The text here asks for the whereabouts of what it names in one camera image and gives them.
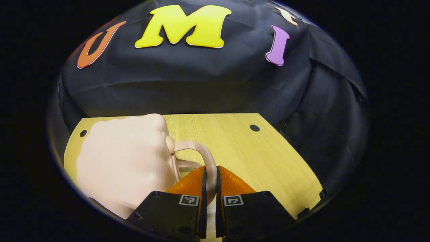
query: wooden table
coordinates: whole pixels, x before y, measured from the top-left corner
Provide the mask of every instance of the wooden table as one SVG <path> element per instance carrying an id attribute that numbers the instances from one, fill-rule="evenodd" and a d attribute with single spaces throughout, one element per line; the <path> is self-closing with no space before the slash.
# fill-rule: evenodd
<path id="1" fill-rule="evenodd" d="M 203 143 L 211 151 L 217 165 L 235 173 L 257 192 L 271 191 L 293 218 L 297 219 L 301 211 L 312 209 L 320 201 L 319 193 L 323 187 L 316 175 L 294 148 L 259 114 L 163 116 L 175 141 L 194 140 Z M 81 120 L 71 140 L 79 136 L 78 131 L 89 130 L 98 121 L 114 118 L 125 117 Z M 250 125 L 260 130 L 253 131 Z M 66 154 L 75 153 L 68 158 L 77 158 L 78 149 L 78 143 L 68 145 Z M 177 151 L 175 155 L 179 159 L 203 164 L 202 157 L 194 150 Z M 208 239 L 205 241 L 215 241 L 211 239 L 211 234 L 215 234 L 214 204 L 215 201 L 208 208 Z"/>

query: orange letter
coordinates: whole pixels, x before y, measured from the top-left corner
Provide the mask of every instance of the orange letter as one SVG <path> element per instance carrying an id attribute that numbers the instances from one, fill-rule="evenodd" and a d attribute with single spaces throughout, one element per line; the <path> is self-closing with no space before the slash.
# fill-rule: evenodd
<path id="1" fill-rule="evenodd" d="M 94 53 L 91 55 L 88 55 L 89 49 L 91 48 L 92 44 L 97 39 L 97 37 L 99 37 L 103 32 L 100 32 L 100 33 L 96 34 L 94 37 L 92 37 L 91 39 L 89 39 L 85 43 L 85 46 L 84 46 L 81 54 L 79 55 L 77 67 L 79 69 L 82 69 L 82 68 L 92 64 L 95 60 L 97 60 L 97 58 L 100 57 L 101 54 L 103 53 L 103 51 L 106 49 L 106 46 L 108 46 L 109 41 L 112 38 L 112 35 L 117 31 L 117 29 L 120 26 L 122 26 L 125 23 L 126 23 L 126 21 L 123 21 L 123 22 L 117 23 L 114 26 L 108 28 L 106 30 L 106 35 L 103 37 L 103 40 L 101 40 L 100 45 L 94 51 Z"/>

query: yellow letter m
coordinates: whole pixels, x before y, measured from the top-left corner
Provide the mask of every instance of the yellow letter m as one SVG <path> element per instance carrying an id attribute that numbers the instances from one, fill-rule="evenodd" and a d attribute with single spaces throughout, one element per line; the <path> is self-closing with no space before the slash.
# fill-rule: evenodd
<path id="1" fill-rule="evenodd" d="M 136 41 L 136 48 L 157 46 L 163 42 L 159 36 L 161 26 L 166 31 L 170 43 L 178 43 L 182 37 L 194 26 L 194 33 L 187 37 L 189 45 L 222 48 L 221 29 L 225 16 L 231 10 L 220 6 L 204 6 L 189 16 L 186 16 L 179 5 L 164 6 L 154 9 L 145 32 L 140 40 Z"/>

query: letter i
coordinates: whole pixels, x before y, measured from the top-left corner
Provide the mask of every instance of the letter i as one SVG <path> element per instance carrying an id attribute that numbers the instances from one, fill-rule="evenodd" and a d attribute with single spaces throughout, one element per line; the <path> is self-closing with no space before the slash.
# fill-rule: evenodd
<path id="1" fill-rule="evenodd" d="M 273 37 L 272 49 L 266 54 L 266 60 L 278 66 L 282 66 L 284 64 L 283 55 L 285 45 L 290 36 L 278 26 L 272 25 L 272 28 L 275 31 L 275 36 Z"/>

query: mug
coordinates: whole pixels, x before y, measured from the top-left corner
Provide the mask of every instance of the mug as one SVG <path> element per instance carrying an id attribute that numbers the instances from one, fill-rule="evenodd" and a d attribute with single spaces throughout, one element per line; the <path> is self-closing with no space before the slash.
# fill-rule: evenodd
<path id="1" fill-rule="evenodd" d="M 217 169 L 209 149 L 195 141 L 174 141 L 159 114 L 99 121 L 89 130 L 76 160 L 80 190 L 127 219 L 154 190 L 167 191 L 181 179 L 179 168 L 198 168 L 174 151 L 193 149 L 205 163 L 207 205 L 215 197 Z"/>

